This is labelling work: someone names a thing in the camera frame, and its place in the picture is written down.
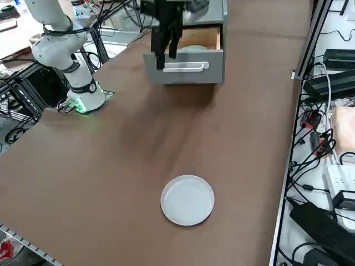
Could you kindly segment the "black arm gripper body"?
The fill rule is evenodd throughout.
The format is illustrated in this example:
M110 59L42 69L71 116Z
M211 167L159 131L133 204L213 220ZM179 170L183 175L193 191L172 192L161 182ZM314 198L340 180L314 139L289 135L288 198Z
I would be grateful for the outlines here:
M140 11L154 17L160 26L168 27L178 21L182 23L184 1L140 1Z

